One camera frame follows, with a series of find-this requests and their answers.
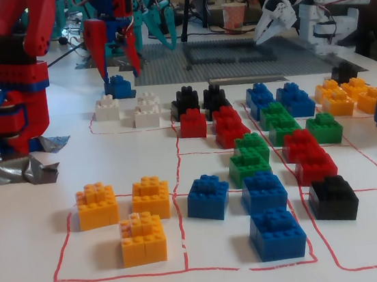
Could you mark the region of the red and blue gripper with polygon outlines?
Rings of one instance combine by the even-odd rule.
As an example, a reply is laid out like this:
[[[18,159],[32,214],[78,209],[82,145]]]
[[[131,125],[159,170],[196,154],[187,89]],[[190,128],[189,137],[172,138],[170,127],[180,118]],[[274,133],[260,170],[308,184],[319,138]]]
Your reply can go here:
[[[97,11],[97,17],[84,21],[85,44],[103,81],[109,82],[105,53],[107,42],[122,42],[132,72],[138,77],[141,68],[132,29],[132,1],[89,0],[88,3]]]

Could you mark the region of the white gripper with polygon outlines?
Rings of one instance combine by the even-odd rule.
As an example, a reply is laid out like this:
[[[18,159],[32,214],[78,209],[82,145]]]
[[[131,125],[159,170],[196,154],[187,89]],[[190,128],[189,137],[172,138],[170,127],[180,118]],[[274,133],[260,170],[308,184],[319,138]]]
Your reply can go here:
[[[263,44],[291,28],[300,27],[296,0],[262,0],[262,17],[258,22],[253,39],[257,45]]]

